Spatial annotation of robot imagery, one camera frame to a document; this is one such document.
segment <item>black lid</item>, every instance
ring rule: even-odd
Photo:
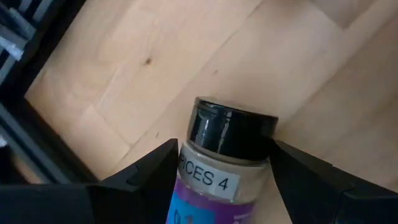
[[[250,161],[266,159],[278,117],[237,108],[241,107],[197,97],[187,138],[224,156]]]

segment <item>white label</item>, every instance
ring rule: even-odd
[[[217,197],[232,200],[239,184],[239,175],[230,174],[208,166],[194,157],[180,153],[178,170],[189,185]]]

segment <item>spice jar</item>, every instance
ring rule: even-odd
[[[278,118],[196,98],[167,223],[247,223],[270,169]]]

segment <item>label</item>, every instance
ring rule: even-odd
[[[217,197],[232,200],[238,188],[240,176],[208,166],[192,156],[180,153],[178,171],[189,185]]]
[[[253,204],[231,205],[210,200],[177,179],[167,217],[168,224],[246,224]]]

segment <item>wooden floor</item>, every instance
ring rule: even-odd
[[[26,98],[101,179],[183,140],[215,96],[398,191],[397,58],[396,0],[87,0]],[[257,209],[290,222],[272,179]]]

